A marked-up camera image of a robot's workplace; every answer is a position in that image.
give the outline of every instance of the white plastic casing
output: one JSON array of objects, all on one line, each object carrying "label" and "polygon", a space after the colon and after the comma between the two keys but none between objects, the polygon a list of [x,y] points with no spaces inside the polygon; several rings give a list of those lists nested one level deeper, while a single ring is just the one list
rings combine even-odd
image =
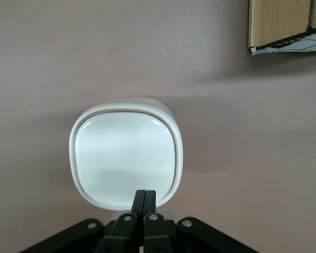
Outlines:
[{"label": "white plastic casing", "polygon": [[69,141],[70,164],[78,191],[108,210],[130,209],[136,190],[155,190],[156,205],[176,192],[183,145],[168,108],[141,98],[101,104],[75,122]]}]

